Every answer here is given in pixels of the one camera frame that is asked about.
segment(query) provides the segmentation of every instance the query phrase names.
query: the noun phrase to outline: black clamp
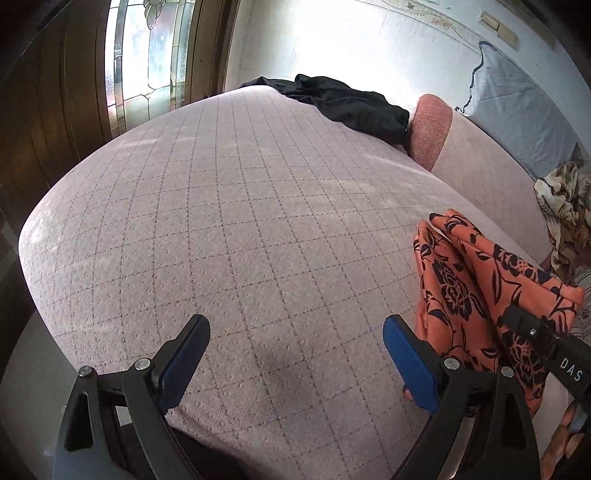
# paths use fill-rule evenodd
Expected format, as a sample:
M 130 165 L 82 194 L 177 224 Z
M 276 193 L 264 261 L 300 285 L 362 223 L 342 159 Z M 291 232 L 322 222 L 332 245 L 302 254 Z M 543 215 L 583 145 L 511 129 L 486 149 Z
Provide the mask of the black clamp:
M 419 383 L 428 386 L 419 392 L 419 397 L 428 405 L 436 403 L 393 480 L 436 480 L 468 407 L 478 410 L 454 478 L 539 480 L 534 429 L 511 368 L 505 367 L 496 374 L 475 372 L 454 358 L 443 359 L 427 342 L 418 340 L 399 315 L 386 319 L 384 342 L 397 367 L 400 365 L 398 370 L 413 397 L 416 389 L 413 391 L 412 384 L 417 383 L 418 373 Z
M 55 480 L 135 480 L 116 406 L 128 407 L 137 439 L 157 480 L 200 480 L 164 415 L 178 406 L 209 343 L 209 321 L 193 315 L 152 360 L 98 375 L 79 370 L 57 438 Z

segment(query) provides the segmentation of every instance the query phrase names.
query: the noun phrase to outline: pillow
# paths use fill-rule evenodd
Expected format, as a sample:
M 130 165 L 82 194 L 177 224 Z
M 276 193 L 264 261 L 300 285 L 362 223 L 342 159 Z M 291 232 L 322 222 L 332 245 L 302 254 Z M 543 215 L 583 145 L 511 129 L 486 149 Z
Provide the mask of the pillow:
M 472 73 L 470 98 L 457 108 L 534 179 L 569 161 L 577 135 L 552 100 L 515 63 L 486 41 Z

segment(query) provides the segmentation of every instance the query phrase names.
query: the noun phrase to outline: patterned cloth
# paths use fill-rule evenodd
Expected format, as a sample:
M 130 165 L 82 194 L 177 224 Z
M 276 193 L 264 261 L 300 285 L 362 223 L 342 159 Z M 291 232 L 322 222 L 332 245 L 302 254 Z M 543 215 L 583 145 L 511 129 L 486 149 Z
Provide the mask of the patterned cloth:
M 591 241 L 591 176 L 569 162 L 536 180 L 534 190 L 553 246 L 552 270 L 570 282 Z
M 501 316 L 513 303 L 565 333 L 583 303 L 583 289 L 503 250 L 455 210 L 432 213 L 430 220 L 447 237 L 421 222 L 414 238 L 421 275 L 417 336 L 465 368 L 511 366 L 535 414 L 547 371 L 531 344 L 503 325 Z
M 591 345 L 591 268 L 579 267 L 574 273 L 573 284 L 584 289 L 585 297 L 570 334 Z

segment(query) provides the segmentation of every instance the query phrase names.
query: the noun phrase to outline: light switch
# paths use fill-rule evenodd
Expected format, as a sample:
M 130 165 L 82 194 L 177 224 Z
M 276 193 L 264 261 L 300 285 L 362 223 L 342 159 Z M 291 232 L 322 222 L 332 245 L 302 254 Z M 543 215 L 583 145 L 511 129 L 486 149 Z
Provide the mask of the light switch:
M 511 47 L 517 48 L 517 35 L 511 29 L 507 28 L 503 24 L 499 25 L 499 30 L 496 31 L 498 37 L 506 41 Z
M 478 20 L 491 27 L 494 31 L 499 30 L 499 25 L 501 24 L 495 17 L 485 11 L 480 12 L 480 18 Z

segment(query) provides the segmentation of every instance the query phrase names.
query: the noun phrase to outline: blue clamp pad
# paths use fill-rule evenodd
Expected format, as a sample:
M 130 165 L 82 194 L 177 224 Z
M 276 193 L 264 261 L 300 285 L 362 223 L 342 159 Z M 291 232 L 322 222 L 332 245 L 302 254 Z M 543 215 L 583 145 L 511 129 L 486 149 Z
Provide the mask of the blue clamp pad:
M 441 361 L 431 345 L 417 339 L 400 315 L 390 315 L 384 322 L 384 344 L 416 404 L 433 415 L 439 406 L 437 388 L 440 377 L 433 361 Z

